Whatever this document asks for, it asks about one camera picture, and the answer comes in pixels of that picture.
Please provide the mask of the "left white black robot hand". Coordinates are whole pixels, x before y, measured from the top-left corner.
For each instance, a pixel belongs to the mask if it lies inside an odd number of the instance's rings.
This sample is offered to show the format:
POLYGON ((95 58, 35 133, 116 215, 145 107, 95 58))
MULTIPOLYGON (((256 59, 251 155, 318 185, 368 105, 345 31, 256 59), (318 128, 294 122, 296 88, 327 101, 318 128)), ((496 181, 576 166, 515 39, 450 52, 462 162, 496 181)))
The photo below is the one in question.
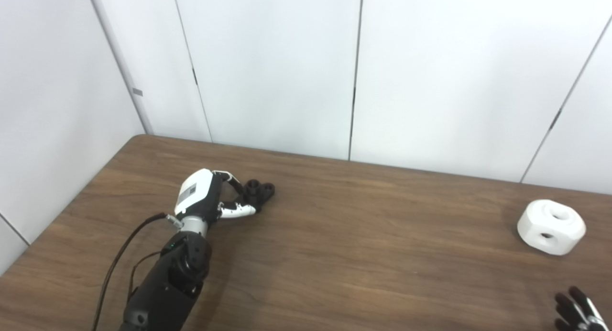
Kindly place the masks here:
POLYGON ((232 186, 242 196, 243 185, 230 172, 208 169, 196 171, 181 186, 174 209, 175 217, 183 220, 194 216, 212 225, 220 219, 241 218, 260 212, 254 205, 243 201, 222 202, 223 183, 232 186))

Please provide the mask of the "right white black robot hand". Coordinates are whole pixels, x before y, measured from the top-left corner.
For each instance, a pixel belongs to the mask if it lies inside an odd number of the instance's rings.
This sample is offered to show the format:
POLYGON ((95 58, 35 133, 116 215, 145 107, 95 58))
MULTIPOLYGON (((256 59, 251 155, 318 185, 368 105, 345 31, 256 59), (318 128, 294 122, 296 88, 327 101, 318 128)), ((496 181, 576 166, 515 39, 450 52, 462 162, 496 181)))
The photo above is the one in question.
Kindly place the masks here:
POLYGON ((610 331, 592 300, 577 286, 554 296, 559 316, 554 325, 558 331, 610 331))

